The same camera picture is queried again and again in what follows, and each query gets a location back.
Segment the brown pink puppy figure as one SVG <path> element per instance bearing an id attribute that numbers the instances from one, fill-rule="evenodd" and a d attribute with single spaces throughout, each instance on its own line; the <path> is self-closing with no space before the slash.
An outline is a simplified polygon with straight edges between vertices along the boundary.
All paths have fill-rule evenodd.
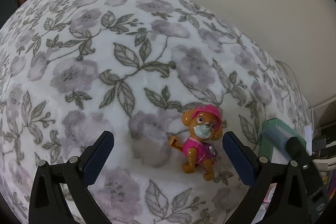
<path id="1" fill-rule="evenodd" d="M 181 120 L 189 131 L 189 137 L 184 143 L 180 143 L 178 137 L 173 135 L 169 139 L 169 146 L 187 158 L 187 163 L 182 166 L 184 173 L 194 173 L 196 167 L 202 166 L 205 170 L 203 179 L 213 180 L 218 152 L 208 141 L 217 141 L 223 136 L 220 110 L 214 105 L 201 105 L 185 111 Z"/>

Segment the floral plush blanket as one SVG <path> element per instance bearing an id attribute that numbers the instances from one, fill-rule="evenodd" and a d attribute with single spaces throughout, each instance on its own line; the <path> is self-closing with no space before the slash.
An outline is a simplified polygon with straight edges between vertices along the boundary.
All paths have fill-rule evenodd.
<path id="1" fill-rule="evenodd" d="M 39 162 L 66 162 L 109 130 L 90 190 L 113 223 L 224 223 L 247 189 L 221 143 L 210 182 L 183 173 L 168 144 L 202 104 L 254 151 L 265 120 L 300 135 L 309 123 L 284 69 L 190 0 L 28 0 L 1 28 L 1 194 L 27 223 Z"/>

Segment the teal rimmed white tray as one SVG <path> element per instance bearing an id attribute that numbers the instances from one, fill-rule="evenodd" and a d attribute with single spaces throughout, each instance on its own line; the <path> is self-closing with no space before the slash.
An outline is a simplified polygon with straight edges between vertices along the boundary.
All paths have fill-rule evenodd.
<path id="1" fill-rule="evenodd" d="M 259 156 L 267 157 L 272 163 L 288 164 L 291 158 L 286 152 L 285 143 L 291 137 L 297 137 L 306 148 L 304 138 L 281 119 L 273 118 L 265 121 L 262 124 Z"/>

